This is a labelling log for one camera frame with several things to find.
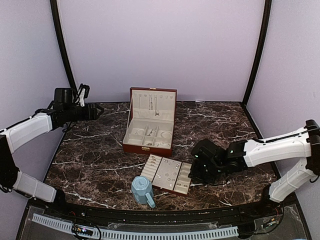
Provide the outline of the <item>red jewelry tray insert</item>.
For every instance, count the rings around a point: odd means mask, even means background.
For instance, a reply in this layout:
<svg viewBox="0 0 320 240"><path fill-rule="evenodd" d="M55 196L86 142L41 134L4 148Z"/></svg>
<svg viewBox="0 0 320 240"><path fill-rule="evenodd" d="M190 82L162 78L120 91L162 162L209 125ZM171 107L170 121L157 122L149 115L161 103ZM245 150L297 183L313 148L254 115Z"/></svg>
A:
<svg viewBox="0 0 320 240"><path fill-rule="evenodd" d="M140 175L157 189L187 195L191 185L191 167L190 163L151 154Z"/></svg>

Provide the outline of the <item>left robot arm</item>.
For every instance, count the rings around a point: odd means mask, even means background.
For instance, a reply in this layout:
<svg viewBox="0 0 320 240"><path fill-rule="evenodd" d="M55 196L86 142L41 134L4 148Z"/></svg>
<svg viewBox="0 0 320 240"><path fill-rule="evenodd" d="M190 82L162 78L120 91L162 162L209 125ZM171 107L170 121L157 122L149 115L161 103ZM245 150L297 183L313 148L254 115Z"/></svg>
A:
<svg viewBox="0 0 320 240"><path fill-rule="evenodd" d="M4 193L16 191L28 197L51 203L51 210L60 218L71 213L65 194L42 181L23 173L15 165L13 153L33 139L62 128L68 123L97 120L104 108L86 103L90 87L79 89L56 88L54 99L47 108L37 109L33 115L0 131L0 189Z"/></svg>

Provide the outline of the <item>red wooden jewelry box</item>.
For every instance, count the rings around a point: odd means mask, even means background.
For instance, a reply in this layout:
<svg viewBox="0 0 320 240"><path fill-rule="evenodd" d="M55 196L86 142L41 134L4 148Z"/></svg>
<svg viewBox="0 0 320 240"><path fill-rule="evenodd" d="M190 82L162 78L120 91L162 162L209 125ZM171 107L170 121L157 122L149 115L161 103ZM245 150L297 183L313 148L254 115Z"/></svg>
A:
<svg viewBox="0 0 320 240"><path fill-rule="evenodd" d="M131 87L124 152L170 157L176 105L176 89Z"/></svg>

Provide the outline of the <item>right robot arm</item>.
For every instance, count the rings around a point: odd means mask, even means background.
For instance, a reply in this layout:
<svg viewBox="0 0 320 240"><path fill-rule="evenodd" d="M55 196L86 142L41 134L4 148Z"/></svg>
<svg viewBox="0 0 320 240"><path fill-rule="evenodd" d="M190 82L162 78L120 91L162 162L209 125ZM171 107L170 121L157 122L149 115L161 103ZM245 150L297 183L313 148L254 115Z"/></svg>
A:
<svg viewBox="0 0 320 240"><path fill-rule="evenodd" d="M295 131L265 139L235 141L227 149L203 139L191 154L195 159L189 178L212 185L221 176L264 163L298 158L292 169L264 188L261 201L255 205L255 213L266 217L275 204L283 202L304 183L312 183L320 177L320 127L310 119Z"/></svg>

